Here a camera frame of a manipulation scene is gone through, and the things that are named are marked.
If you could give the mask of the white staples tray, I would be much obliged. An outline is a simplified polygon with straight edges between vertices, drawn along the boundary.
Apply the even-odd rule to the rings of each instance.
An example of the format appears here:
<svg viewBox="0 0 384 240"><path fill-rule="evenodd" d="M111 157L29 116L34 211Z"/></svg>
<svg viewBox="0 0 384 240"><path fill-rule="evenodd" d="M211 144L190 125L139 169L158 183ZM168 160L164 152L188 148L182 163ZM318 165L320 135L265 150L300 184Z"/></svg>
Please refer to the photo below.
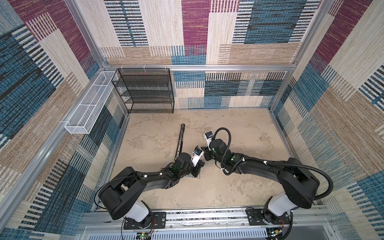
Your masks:
<svg viewBox="0 0 384 240"><path fill-rule="evenodd" d="M189 174L186 176L187 178L191 178L191 179L199 179L200 178L200 174L198 174L197 176L194 176L192 174Z"/></svg>

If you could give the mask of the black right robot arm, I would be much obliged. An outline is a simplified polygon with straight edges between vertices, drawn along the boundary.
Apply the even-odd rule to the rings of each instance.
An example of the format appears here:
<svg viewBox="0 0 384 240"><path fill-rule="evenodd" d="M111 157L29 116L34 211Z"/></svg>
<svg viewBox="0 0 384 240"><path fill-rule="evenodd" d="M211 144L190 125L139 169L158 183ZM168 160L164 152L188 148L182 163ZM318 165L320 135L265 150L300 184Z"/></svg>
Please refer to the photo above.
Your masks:
<svg viewBox="0 0 384 240"><path fill-rule="evenodd" d="M265 217L280 217L295 208L310 209L313 205L320 182L297 159L267 161L232 153L221 139L211 141L202 151L207 161L216 161L227 174L255 175L282 185L284 192L265 204Z"/></svg>

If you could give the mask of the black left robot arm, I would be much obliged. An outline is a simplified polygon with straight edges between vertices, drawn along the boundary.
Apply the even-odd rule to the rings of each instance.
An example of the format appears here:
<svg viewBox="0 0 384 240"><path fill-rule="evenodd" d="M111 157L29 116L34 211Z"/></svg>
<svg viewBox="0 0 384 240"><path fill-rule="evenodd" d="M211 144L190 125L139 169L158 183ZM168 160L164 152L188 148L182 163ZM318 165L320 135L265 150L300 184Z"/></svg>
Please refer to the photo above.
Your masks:
<svg viewBox="0 0 384 240"><path fill-rule="evenodd" d="M143 192L155 189L170 189L188 175L197 177L204 162L203 151L194 150L193 155L181 153L174 162L158 172L143 173L126 167L98 191L97 196L113 220L126 218L137 223L150 219L151 210L138 202Z"/></svg>

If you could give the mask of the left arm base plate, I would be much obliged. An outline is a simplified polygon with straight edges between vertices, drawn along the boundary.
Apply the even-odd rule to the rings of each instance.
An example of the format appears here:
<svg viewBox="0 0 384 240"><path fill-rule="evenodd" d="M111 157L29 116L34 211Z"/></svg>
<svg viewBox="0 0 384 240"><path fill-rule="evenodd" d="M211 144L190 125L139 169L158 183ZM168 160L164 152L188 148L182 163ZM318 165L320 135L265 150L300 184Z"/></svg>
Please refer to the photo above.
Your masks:
<svg viewBox="0 0 384 240"><path fill-rule="evenodd" d="M167 220L166 212L150 212L141 222L132 218L125 219L124 230L151 230L164 229Z"/></svg>

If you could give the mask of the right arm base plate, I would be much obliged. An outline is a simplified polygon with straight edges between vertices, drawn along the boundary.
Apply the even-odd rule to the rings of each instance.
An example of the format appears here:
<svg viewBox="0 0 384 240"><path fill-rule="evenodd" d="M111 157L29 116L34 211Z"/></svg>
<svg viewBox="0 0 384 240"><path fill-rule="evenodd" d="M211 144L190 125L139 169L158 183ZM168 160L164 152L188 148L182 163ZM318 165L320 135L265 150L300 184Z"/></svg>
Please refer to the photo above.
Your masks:
<svg viewBox="0 0 384 240"><path fill-rule="evenodd" d="M266 225L284 225L288 226L291 223L290 215L284 213L282 216L277 217L270 213L268 210L246 208L245 213L250 226L266 226Z"/></svg>

